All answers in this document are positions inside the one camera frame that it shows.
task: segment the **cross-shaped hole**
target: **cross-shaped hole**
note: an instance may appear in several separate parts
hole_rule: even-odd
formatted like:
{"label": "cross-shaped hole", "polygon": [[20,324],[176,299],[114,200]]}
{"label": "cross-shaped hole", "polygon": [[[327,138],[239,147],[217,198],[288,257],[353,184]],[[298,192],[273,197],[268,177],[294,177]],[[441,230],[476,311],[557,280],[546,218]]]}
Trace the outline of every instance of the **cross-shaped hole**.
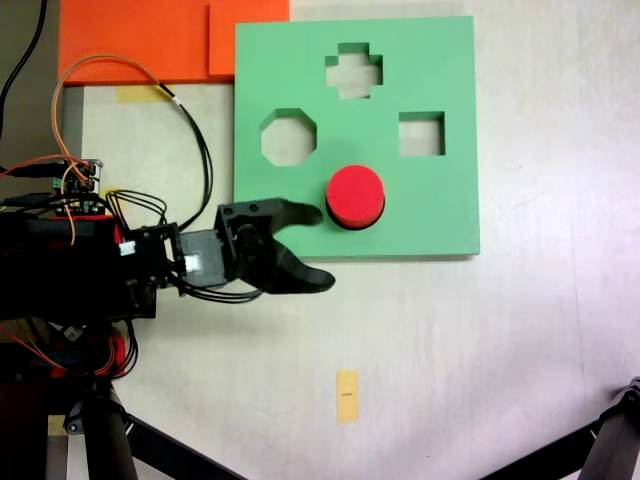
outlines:
{"label": "cross-shaped hole", "polygon": [[382,55],[369,55],[368,43],[340,43],[338,55],[325,57],[327,86],[342,99],[369,98],[382,85]]}

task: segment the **shape sorter board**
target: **shape sorter board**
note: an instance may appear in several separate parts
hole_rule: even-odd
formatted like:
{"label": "shape sorter board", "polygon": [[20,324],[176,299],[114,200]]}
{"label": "shape sorter board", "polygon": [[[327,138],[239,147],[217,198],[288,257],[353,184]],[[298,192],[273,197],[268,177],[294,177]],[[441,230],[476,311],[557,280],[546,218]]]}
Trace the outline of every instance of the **shape sorter board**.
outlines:
{"label": "shape sorter board", "polygon": [[[353,52],[382,70],[365,98],[341,98],[327,85],[327,67]],[[295,254],[479,253],[472,18],[239,24],[235,98],[235,200],[284,197],[325,214],[322,225],[278,234]],[[286,117],[315,135],[315,149],[294,166],[263,154],[263,132]],[[404,156],[404,120],[436,121],[440,150]],[[351,164],[384,183],[384,212],[362,230],[327,215],[327,184]]]}

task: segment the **black wire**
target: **black wire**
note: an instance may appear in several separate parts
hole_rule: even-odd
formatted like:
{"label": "black wire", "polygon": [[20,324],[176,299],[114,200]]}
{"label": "black wire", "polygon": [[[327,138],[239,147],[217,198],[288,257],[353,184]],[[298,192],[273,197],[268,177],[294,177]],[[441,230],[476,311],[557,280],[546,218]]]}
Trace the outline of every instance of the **black wire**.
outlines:
{"label": "black wire", "polygon": [[180,104],[179,107],[186,117],[187,122],[191,126],[191,129],[193,130],[193,133],[196,137],[196,142],[198,143],[198,148],[200,149],[200,156],[202,157],[202,169],[204,171],[204,188],[202,192],[202,202],[200,203],[200,208],[198,208],[198,211],[191,218],[189,218],[186,222],[178,227],[180,231],[183,231],[198,219],[198,217],[202,214],[202,212],[204,212],[209,201],[211,200],[211,195],[213,194],[213,162],[211,160],[209,147],[207,146],[207,142],[202,135],[200,127],[198,127],[198,124],[193,119],[189,111],[184,107],[184,105]]}
{"label": "black wire", "polygon": [[125,320],[124,323],[127,326],[127,331],[129,334],[129,351],[127,352],[127,355],[125,356],[124,361],[122,363],[122,367],[121,367],[122,371],[126,370],[126,367],[128,367],[131,364],[131,360],[133,359],[135,350],[138,346],[135,331],[133,330],[133,323],[131,323],[130,319]]}
{"label": "black wire", "polygon": [[169,273],[168,277],[169,282],[177,287],[178,290],[180,290],[182,293],[185,293],[190,297],[197,298],[199,300],[206,300],[209,302],[226,304],[248,303],[262,295],[262,291],[260,290],[253,290],[251,292],[244,293],[219,292],[191,285],[190,283],[181,280],[172,273]]}
{"label": "black wire", "polygon": [[[11,72],[11,75],[9,75],[9,78],[5,82],[4,87],[2,87],[2,92],[0,93],[0,140],[2,139],[2,131],[4,127],[4,104],[5,100],[7,99],[7,94],[9,93],[9,89],[11,88],[14,80],[20,73],[20,70],[22,70],[22,67],[24,67],[24,65],[27,63],[27,60],[29,60],[29,57],[35,50],[36,45],[38,44],[38,40],[40,40],[40,34],[42,33],[42,28],[44,27],[44,20],[46,16],[47,0],[42,0],[42,3],[40,4],[40,16],[38,17],[38,25],[36,26],[36,31],[33,34],[31,43],[27,47],[27,51],[24,52],[24,55],[22,55],[22,58]],[[0,167],[0,173],[4,171],[6,171],[6,169]]]}
{"label": "black wire", "polygon": [[137,192],[135,190],[113,190],[107,193],[106,200],[111,205],[114,211],[114,217],[125,236],[131,234],[131,229],[129,228],[129,224],[124,216],[122,205],[120,203],[121,201],[137,205],[155,213],[159,217],[158,225],[164,225],[167,223],[166,215],[168,206],[161,198],[147,193]]}

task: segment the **white table surface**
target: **white table surface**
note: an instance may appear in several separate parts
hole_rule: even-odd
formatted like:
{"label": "white table surface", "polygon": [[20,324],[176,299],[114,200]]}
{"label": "white table surface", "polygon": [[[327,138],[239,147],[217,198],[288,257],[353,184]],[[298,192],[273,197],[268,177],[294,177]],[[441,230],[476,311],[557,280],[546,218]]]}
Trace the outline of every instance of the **white table surface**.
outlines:
{"label": "white table surface", "polygon": [[[223,306],[159,295],[133,414],[250,479],[474,479],[595,419],[640,373],[640,3],[292,0],[292,20],[473,15],[482,253],[322,263],[316,296]],[[176,88],[231,199],[233,88]],[[85,89],[105,184],[186,218],[200,159],[170,104]],[[360,418],[336,422],[336,372]],[[85,478],[82,439],[69,478]],[[141,478],[164,478],[149,472]]]}

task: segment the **electronic component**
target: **electronic component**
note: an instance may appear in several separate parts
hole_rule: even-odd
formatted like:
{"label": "electronic component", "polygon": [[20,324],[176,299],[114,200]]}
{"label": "electronic component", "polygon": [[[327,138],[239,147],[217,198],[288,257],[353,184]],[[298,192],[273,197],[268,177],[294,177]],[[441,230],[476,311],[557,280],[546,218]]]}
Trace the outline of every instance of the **electronic component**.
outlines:
{"label": "electronic component", "polygon": [[226,282],[220,240],[214,230],[180,235],[184,253],[184,279],[195,287],[219,287]]}
{"label": "electronic component", "polygon": [[[90,159],[87,160],[89,165],[77,165],[76,168],[78,171],[87,177],[89,180],[87,184],[82,182],[77,176],[73,173],[69,173],[64,182],[64,193],[65,194],[74,194],[74,193],[95,193],[96,195],[100,194],[100,173],[102,170],[102,162],[100,160]],[[64,175],[65,170],[67,169],[67,163],[64,160],[60,162],[61,170],[60,174],[53,179],[53,188],[57,193],[62,192],[62,177]],[[76,202],[72,202],[68,204],[71,215],[73,216],[91,216],[91,215],[104,215],[105,208],[104,206],[91,199],[86,200],[78,200]],[[58,207],[55,210],[55,214],[57,216],[66,216],[67,212],[63,207]]]}

